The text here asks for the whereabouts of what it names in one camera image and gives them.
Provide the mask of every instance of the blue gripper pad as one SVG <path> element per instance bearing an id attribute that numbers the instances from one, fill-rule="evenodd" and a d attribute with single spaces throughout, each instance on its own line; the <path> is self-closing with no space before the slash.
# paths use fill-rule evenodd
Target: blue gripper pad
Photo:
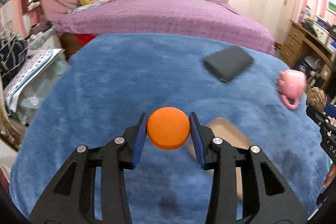
<path id="1" fill-rule="evenodd" d="M 331 104 L 327 103 L 325 105 L 325 108 L 323 110 L 328 116 L 332 118 L 336 118 L 336 108 L 332 106 Z"/>
<path id="2" fill-rule="evenodd" d="M 145 114 L 140 124 L 139 132 L 136 137 L 134 146 L 133 146 L 133 155 L 132 155 L 132 167 L 135 168 L 140 161 L 142 149 L 145 144 L 146 136 L 147 136 L 147 121 L 148 115 Z"/>
<path id="3" fill-rule="evenodd" d="M 191 127 L 191 139 L 193 141 L 196 159 L 201 168 L 205 167 L 205 158 L 204 158 L 204 145 L 201 140 L 200 133 L 198 131 L 196 121 L 192 114 L 189 115 L 190 127 Z"/>

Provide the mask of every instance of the orange disc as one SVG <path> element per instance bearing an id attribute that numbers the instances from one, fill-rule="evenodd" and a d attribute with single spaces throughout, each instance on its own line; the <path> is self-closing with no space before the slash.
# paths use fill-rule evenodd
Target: orange disc
<path id="1" fill-rule="evenodd" d="M 177 149 L 189 136 L 189 119 L 183 111 L 175 107 L 162 107 L 148 118 L 147 133 L 149 139 L 158 148 Z"/>

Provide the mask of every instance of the window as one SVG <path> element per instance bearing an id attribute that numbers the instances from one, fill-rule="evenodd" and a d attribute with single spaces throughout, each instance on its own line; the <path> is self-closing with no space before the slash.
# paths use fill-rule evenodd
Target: window
<path id="1" fill-rule="evenodd" d="M 328 9 L 336 13 L 336 0 L 328 0 Z"/>

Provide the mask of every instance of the wooden bed frame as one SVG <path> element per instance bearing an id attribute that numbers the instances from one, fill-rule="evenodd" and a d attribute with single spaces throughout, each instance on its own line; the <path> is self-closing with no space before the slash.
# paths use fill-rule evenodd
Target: wooden bed frame
<path id="1" fill-rule="evenodd" d="M 59 40 L 61 42 L 62 48 L 65 49 L 65 56 L 67 58 L 84 47 L 73 33 L 64 33 L 61 35 Z"/>

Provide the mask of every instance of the pink cup handle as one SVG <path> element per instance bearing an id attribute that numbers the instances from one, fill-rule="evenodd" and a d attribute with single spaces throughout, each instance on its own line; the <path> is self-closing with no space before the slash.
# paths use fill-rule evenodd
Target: pink cup handle
<path id="1" fill-rule="evenodd" d="M 291 104 L 285 95 L 281 95 L 281 101 L 289 109 L 296 109 L 299 106 L 299 98 L 296 98 L 294 104 Z"/>

